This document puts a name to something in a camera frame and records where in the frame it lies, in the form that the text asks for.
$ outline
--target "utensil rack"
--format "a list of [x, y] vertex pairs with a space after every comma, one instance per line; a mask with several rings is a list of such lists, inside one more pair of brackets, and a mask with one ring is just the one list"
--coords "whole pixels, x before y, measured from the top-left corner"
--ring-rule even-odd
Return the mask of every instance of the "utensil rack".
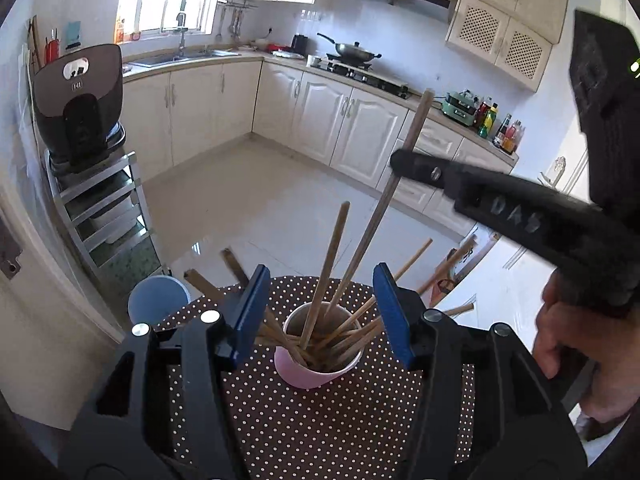
[[[153, 229], [135, 152], [116, 150], [104, 161], [72, 182], [58, 179], [45, 152], [47, 178], [56, 211], [81, 265], [100, 292], [111, 301], [127, 300], [133, 287], [153, 274], [169, 274], [161, 256], [158, 235]], [[98, 217], [131, 198], [132, 207], [100, 228]], [[114, 243], [108, 238], [135, 221]]]

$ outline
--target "green appliance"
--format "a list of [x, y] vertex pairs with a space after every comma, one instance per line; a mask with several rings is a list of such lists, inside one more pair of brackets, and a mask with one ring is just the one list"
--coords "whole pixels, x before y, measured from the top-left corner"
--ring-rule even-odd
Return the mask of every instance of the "green appliance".
[[442, 103], [442, 113], [465, 126], [471, 126], [479, 104], [478, 96], [469, 90], [465, 90], [462, 94], [448, 92], [447, 98]]

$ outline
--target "chopstick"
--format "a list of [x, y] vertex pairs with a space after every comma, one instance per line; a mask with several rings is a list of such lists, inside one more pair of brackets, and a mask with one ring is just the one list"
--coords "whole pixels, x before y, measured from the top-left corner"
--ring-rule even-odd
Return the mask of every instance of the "chopstick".
[[331, 270], [334, 268], [335, 256], [338, 253], [338, 247], [340, 246], [340, 240], [342, 239], [342, 233], [344, 231], [344, 225], [347, 221], [347, 215], [349, 214], [349, 202], [343, 202], [338, 211], [338, 218], [335, 220], [334, 233], [331, 236], [329, 242], [329, 248], [327, 249], [326, 256], [324, 257], [324, 264], [322, 265], [322, 271], [320, 278], [318, 279], [318, 285], [311, 300], [311, 306], [306, 311], [305, 326], [302, 329], [302, 337], [300, 338], [300, 348], [303, 350], [309, 345], [311, 334], [318, 320], [318, 314], [320, 314], [320, 307], [322, 306], [322, 298], [329, 285], [329, 279], [331, 278]]

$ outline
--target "pink cup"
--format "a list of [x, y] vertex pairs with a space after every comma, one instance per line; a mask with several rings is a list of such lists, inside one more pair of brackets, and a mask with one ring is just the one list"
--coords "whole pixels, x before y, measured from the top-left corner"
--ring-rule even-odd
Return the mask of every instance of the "pink cup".
[[[322, 306], [327, 305], [327, 302], [322, 302]], [[302, 334], [302, 328], [305, 325], [306, 311], [310, 306], [311, 303], [305, 303], [303, 305], [300, 305], [296, 310], [289, 314], [289, 317], [287, 317], [284, 325], [282, 326], [285, 333], [291, 335]], [[336, 308], [334, 308], [334, 310], [327, 316], [325, 320], [323, 320], [322, 323], [316, 323], [316, 328], [325, 333], [331, 332], [332, 329], [336, 328], [338, 325], [340, 325], [340, 323], [344, 322], [350, 315], [351, 312], [349, 312], [347, 309], [341, 306], [336, 306]], [[353, 323], [352, 328], [360, 328], [360, 323], [356, 320]], [[361, 357], [362, 350], [360, 350], [356, 357], [354, 357], [353, 361], [346, 365], [342, 370], [324, 374], [322, 372], [309, 370], [309, 368], [305, 368], [299, 365], [291, 358], [291, 355], [286, 349], [278, 346], [276, 347], [275, 355], [273, 357], [273, 364], [275, 365], [276, 371], [278, 372], [282, 380], [287, 384], [295, 388], [310, 390], [312, 388], [322, 386], [323, 384], [334, 380], [336, 377], [340, 377], [341, 375], [347, 373], [356, 364], [358, 364], [358, 361]]]

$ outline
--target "frying pan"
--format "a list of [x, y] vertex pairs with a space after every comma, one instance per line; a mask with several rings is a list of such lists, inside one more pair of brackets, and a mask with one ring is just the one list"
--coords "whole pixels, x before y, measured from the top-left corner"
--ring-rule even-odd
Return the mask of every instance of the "frying pan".
[[318, 36], [321, 36], [322, 38], [325, 38], [326, 40], [331, 41], [334, 44], [335, 51], [338, 54], [340, 54], [340, 56], [343, 56], [343, 57], [348, 57], [350, 59], [354, 59], [362, 63], [368, 63], [372, 59], [375, 59], [377, 57], [382, 57], [382, 54], [373, 54], [368, 50], [364, 50], [363, 48], [360, 48], [360, 43], [357, 41], [354, 44], [335, 43], [335, 41], [332, 40], [332, 38], [329, 38], [324, 34], [320, 34], [318, 32]]

